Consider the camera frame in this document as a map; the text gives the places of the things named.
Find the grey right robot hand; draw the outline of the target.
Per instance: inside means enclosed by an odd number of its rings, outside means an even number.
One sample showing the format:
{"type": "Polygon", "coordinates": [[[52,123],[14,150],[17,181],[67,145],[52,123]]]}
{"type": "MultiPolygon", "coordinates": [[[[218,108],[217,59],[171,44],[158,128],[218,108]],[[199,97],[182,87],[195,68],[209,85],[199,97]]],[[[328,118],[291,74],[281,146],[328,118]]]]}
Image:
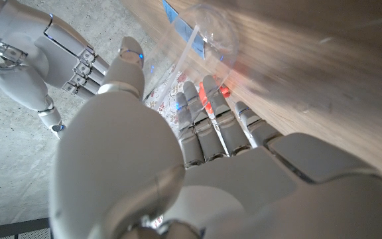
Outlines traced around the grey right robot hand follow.
{"type": "Polygon", "coordinates": [[[109,68],[68,23],[18,1],[0,0],[0,58],[0,89],[36,112],[57,138],[66,125],[48,87],[88,100],[109,68]]]}

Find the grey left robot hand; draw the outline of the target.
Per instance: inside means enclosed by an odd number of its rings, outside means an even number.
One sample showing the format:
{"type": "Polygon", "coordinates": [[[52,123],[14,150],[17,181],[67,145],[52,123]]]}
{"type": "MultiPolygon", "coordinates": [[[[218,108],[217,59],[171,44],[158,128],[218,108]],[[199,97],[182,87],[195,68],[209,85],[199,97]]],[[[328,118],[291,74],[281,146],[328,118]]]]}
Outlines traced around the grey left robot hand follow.
{"type": "Polygon", "coordinates": [[[186,143],[142,102],[143,51],[122,40],[53,162],[55,238],[382,238],[382,173],[283,135],[243,102],[186,143]]]}

